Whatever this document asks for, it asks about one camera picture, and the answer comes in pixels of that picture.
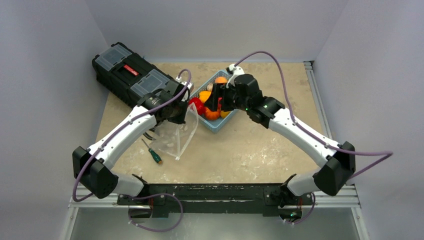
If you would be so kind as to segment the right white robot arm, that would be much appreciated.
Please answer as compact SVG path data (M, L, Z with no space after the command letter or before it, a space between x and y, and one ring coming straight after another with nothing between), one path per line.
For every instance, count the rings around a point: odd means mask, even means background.
M214 83L205 105L211 110L245 111L253 122L290 140L316 163L318 171L291 176L281 185L280 196L288 204L309 192L335 196L356 170L355 157L348 153L354 150L352 144L339 144L308 126L300 128L300 121L282 102L263 95L251 74L235 77L234 84Z

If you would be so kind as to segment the red toy bell pepper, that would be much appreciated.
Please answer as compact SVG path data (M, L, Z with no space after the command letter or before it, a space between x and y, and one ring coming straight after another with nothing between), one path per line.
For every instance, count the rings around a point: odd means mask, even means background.
M198 98L198 97L193 97L189 100L189 104L194 104L197 114L202 116L205 113L205 106L204 103Z

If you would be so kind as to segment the orange toy pumpkin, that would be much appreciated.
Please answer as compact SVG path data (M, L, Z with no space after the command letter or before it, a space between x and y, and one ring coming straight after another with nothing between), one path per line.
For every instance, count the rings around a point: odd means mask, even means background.
M203 115L208 121L215 121L221 117L221 109L218 108L216 111L212 111L208 107L205 107Z

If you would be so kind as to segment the clear zip top bag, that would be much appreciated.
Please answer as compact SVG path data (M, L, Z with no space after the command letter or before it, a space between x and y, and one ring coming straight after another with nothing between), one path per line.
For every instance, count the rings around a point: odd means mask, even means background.
M176 161L182 158L199 125L199 115L194 103L188 105L185 123L163 122L155 128L149 146L157 152L167 154Z

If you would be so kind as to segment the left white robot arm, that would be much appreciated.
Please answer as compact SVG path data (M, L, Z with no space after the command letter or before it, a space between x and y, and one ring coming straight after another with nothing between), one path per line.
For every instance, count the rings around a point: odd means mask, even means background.
M98 142L72 153L73 174L89 196L103 199L110 194L127 195L138 205L149 199L147 183L136 175L112 171L122 154L148 130L163 121L185 123L190 80L170 80L163 89L149 92L135 104L130 114Z

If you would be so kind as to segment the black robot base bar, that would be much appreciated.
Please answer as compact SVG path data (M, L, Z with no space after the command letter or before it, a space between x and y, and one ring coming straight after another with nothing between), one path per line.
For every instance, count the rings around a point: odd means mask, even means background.
M311 193L289 196L281 183L150 183L141 200L122 193L119 206L146 207L154 218L170 213L260 214L263 217L300 219L302 209L313 203Z

